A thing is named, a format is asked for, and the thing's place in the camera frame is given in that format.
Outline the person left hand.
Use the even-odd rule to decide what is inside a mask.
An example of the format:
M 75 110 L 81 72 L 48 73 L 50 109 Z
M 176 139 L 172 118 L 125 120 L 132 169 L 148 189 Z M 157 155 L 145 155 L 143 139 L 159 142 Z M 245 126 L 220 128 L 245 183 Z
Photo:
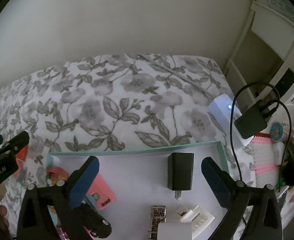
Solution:
M 3 224 L 6 226 L 6 228 L 8 229 L 9 227 L 9 222 L 6 218 L 7 215 L 7 208 L 4 205 L 0 205 L 0 216 L 2 218 Z

